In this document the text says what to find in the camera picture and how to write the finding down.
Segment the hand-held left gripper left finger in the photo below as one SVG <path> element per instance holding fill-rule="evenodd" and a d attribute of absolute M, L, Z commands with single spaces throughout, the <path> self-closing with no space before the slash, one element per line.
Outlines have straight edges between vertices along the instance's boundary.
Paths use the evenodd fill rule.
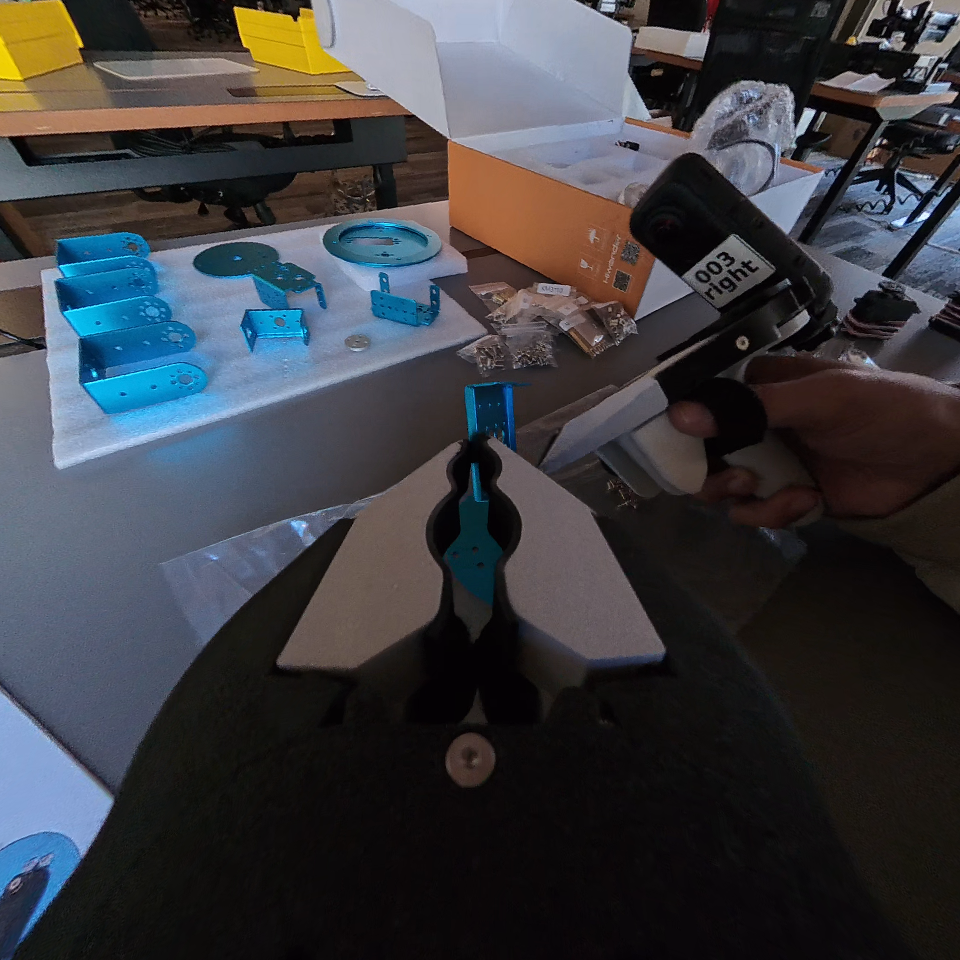
<path fill-rule="evenodd" d="M 341 677 L 469 671 L 470 634 L 452 604 L 438 520 L 459 504 L 451 443 L 361 510 L 276 665 Z"/>

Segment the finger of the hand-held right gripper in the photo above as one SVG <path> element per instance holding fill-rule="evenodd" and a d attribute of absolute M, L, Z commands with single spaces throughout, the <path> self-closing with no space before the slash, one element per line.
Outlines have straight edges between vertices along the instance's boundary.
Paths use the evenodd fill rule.
<path fill-rule="evenodd" d="M 669 400 L 654 376 L 636 378 L 559 430 L 540 461 L 554 474 L 666 412 Z"/>

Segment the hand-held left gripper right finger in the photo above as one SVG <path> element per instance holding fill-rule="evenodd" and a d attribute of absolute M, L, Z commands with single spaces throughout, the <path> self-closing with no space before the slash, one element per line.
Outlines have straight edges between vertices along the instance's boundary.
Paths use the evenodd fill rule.
<path fill-rule="evenodd" d="M 502 549 L 477 642 L 482 685 L 581 687 L 662 662 L 665 645 L 592 510 L 499 440 L 477 439 L 477 467 Z"/>

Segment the blue square metal bracket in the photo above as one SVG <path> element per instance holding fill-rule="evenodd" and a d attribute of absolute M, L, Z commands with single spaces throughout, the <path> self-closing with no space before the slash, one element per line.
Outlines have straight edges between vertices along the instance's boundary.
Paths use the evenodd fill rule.
<path fill-rule="evenodd" d="M 510 381 L 468 385 L 464 405 L 469 438 L 484 435 L 516 450 L 514 390 Z M 443 558 L 453 578 L 472 596 L 492 605 L 496 567 L 502 548 L 490 533 L 489 500 L 479 466 L 470 467 L 469 485 L 458 506 L 460 531 Z"/>

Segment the person's right forearm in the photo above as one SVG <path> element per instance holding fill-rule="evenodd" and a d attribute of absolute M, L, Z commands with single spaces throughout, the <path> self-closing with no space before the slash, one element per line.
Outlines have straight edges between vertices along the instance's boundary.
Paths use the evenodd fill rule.
<path fill-rule="evenodd" d="M 891 549 L 959 610 L 958 458 L 849 465 L 828 496 L 847 533 Z"/>

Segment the grey desk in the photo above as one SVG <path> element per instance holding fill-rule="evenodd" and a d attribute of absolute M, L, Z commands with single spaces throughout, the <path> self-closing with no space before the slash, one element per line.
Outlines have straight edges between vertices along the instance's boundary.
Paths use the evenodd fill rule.
<path fill-rule="evenodd" d="M 2 360 L 2 683 L 118 785 L 199 650 L 162 564 L 375 494 L 462 435 L 455 350 L 58 469 L 45 354 Z M 958 958 L 958 616 L 824 520 L 786 569 L 661 496 L 642 546 L 738 630 L 797 722 L 846 845 L 923 958 Z"/>

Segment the person's right hand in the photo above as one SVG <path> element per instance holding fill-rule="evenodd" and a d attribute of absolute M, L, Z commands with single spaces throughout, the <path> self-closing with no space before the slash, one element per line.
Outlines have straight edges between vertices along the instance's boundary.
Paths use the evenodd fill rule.
<path fill-rule="evenodd" d="M 761 498 L 749 470 L 709 475 L 696 498 L 728 503 L 736 523 L 784 528 L 816 507 L 835 519 L 883 519 L 958 474 L 958 387 L 825 359 L 763 355 L 746 381 L 814 481 Z"/>

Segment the bubble wrap bundle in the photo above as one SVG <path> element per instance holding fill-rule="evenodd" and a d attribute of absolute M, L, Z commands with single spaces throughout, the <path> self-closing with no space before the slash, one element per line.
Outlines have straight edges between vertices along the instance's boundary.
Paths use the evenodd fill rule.
<path fill-rule="evenodd" d="M 741 193 L 752 197 L 773 185 L 795 135 L 791 89 L 740 80 L 710 102 L 693 127 L 689 146 Z"/>

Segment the pile of screw bags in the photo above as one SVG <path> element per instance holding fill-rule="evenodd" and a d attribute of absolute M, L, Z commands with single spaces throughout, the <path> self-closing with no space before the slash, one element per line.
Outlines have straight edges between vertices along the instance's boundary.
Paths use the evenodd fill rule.
<path fill-rule="evenodd" d="M 567 284 L 539 282 L 516 289 L 497 281 L 470 290 L 488 308 L 490 331 L 457 355 L 484 377 L 556 367 L 562 337 L 586 357 L 596 358 L 638 332 L 637 321 L 622 303 L 594 301 Z"/>

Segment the clear plastic bag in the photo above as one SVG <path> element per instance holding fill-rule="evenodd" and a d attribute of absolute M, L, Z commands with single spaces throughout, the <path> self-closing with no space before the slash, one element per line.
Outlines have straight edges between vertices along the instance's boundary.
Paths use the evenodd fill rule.
<path fill-rule="evenodd" d="M 689 496 L 634 499 L 594 455 L 553 475 L 595 514 L 630 538 L 728 628 L 738 631 L 808 552 L 793 531 L 754 530 Z M 205 645 L 251 597 L 330 527 L 351 520 L 378 494 L 238 534 L 162 564 L 177 606 Z"/>

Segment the orange cardboard box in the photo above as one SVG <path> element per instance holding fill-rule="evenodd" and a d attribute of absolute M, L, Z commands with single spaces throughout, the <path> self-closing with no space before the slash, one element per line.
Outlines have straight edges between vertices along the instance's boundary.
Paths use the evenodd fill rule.
<path fill-rule="evenodd" d="M 320 45 L 448 140 L 450 225 L 640 319 L 691 294 L 618 197 L 689 149 L 644 123 L 629 28 L 574 1 L 315 1 Z"/>

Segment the black office chair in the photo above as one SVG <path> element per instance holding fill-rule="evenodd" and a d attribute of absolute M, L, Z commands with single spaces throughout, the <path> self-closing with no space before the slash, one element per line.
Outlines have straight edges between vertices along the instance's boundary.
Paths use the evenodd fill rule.
<path fill-rule="evenodd" d="M 788 87 L 800 120 L 838 12 L 830 1 L 723 1 L 679 129 L 689 132 L 709 103 L 739 81 Z"/>

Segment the black-legged office table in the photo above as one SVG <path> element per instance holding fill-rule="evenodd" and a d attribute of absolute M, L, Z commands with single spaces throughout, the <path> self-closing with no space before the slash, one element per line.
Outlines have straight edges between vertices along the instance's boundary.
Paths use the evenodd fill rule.
<path fill-rule="evenodd" d="M 882 137 L 887 126 L 920 114 L 923 110 L 954 102 L 954 90 L 906 93 L 882 90 L 876 93 L 852 91 L 816 82 L 807 107 L 816 114 L 832 114 L 868 124 L 867 131 L 853 147 L 849 158 L 827 189 L 809 221 L 798 236 L 802 244 L 811 244 L 825 222 L 843 201 L 847 190 Z"/>

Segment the white foam sheet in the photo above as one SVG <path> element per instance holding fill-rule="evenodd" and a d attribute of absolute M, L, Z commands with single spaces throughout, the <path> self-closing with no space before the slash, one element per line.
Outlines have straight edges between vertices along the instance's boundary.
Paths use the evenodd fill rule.
<path fill-rule="evenodd" d="M 62 314 L 55 293 L 61 272 L 42 270 L 40 282 L 50 380 L 52 456 L 58 469 L 143 445 L 254 411 L 276 402 L 375 373 L 426 354 L 460 347 L 483 333 L 482 324 L 448 294 L 440 295 L 438 318 L 412 327 L 376 318 L 370 293 L 379 270 L 355 266 L 323 246 L 327 224 L 268 233 L 257 241 L 275 248 L 283 261 L 312 272 L 322 284 L 327 309 L 315 294 L 293 295 L 304 311 L 310 342 L 258 343 L 248 350 L 240 330 L 243 314 L 261 306 L 249 278 L 211 278 L 193 267 L 210 241 L 153 253 L 159 295 L 173 320 L 197 335 L 184 360 L 199 367 L 208 384 L 199 394 L 122 414 L 105 414 L 79 381 L 79 337 Z M 345 338 L 365 334 L 369 349 L 351 352 Z"/>

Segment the white instruction manual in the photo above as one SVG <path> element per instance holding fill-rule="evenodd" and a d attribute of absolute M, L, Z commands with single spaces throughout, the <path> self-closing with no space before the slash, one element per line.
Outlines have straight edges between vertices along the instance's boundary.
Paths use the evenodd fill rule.
<path fill-rule="evenodd" d="M 1 692 L 1 957 L 60 894 L 113 797 L 5 691 Z"/>

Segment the yellow box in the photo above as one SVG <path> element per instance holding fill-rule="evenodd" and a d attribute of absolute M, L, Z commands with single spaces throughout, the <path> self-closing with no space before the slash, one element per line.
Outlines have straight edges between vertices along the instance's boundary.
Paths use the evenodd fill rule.
<path fill-rule="evenodd" d="M 62 1 L 1 3 L 1 79 L 26 81 L 83 62 L 83 41 Z"/>
<path fill-rule="evenodd" d="M 256 63 L 311 76 L 351 72 L 322 48 L 308 6 L 297 17 L 246 6 L 234 6 L 233 13 L 240 41 Z"/>

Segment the wooden top table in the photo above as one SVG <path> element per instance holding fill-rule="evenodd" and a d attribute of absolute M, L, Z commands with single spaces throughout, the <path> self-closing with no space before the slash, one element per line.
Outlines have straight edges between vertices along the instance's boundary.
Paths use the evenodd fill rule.
<path fill-rule="evenodd" d="M 405 109 L 388 98 L 364 98 L 338 88 L 359 81 L 353 73 L 313 77 L 266 64 L 249 54 L 208 53 L 244 66 L 220 76 L 150 76 L 127 80 L 96 65 L 122 61 L 160 64 L 202 58 L 203 53 L 93 53 L 78 65 L 24 81 L 2 81 L 2 202 L 142 187 L 369 167 L 382 206 L 397 205 L 393 166 L 407 159 Z M 108 150 L 40 156 L 29 139 L 128 134 L 150 130 L 245 128 L 331 122 L 318 145 L 282 143 L 265 148 L 237 140 L 220 150 L 145 157 Z"/>

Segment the white flat tray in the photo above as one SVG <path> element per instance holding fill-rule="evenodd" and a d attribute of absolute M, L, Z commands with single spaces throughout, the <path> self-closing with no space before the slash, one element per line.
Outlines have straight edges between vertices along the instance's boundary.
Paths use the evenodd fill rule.
<path fill-rule="evenodd" d="M 241 77 L 258 73 L 257 66 L 220 56 L 98 59 L 93 66 L 117 79 L 143 83 L 202 77 Z"/>

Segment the blue small U bracket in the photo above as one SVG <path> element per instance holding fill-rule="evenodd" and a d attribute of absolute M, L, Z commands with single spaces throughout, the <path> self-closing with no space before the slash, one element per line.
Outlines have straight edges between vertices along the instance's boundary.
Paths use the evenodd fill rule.
<path fill-rule="evenodd" d="M 429 302 L 424 304 L 409 296 L 393 294 L 385 271 L 379 271 L 378 282 L 379 289 L 369 293 L 370 312 L 374 317 L 409 327 L 429 327 L 439 316 L 441 289 L 436 283 L 429 285 Z"/>

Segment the blue short box bracket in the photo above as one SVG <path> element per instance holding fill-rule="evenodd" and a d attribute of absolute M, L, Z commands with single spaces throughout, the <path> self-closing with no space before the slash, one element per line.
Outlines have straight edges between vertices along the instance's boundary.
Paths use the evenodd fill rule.
<path fill-rule="evenodd" d="M 310 331 L 302 308 L 247 309 L 240 330 L 252 354 L 260 341 L 293 340 L 305 347 L 310 343 Z"/>

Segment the blue long U bracket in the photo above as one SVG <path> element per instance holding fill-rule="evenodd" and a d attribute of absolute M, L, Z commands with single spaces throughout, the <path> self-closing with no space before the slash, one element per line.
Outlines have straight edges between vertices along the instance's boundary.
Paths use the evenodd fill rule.
<path fill-rule="evenodd" d="M 55 244 L 56 265 L 66 279 L 138 266 L 150 254 L 142 236 L 126 231 L 62 238 Z"/>
<path fill-rule="evenodd" d="M 197 395 L 209 379 L 183 358 L 196 341 L 191 327 L 174 320 L 81 337 L 78 381 L 108 415 Z"/>
<path fill-rule="evenodd" d="M 59 310 L 81 339 L 170 321 L 172 309 L 158 296 L 159 286 L 149 261 L 54 281 Z"/>

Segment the blue round-ended flat bracket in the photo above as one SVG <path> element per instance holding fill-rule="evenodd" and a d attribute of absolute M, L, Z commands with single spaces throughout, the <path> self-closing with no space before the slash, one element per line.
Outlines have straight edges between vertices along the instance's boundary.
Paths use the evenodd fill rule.
<path fill-rule="evenodd" d="M 193 267 L 215 279 L 251 278 L 262 304 L 271 309 L 290 308 L 289 295 L 315 294 L 318 306 L 328 308 L 326 294 L 314 273 L 282 261 L 272 246 L 258 242 L 233 242 L 210 246 L 193 259 Z"/>

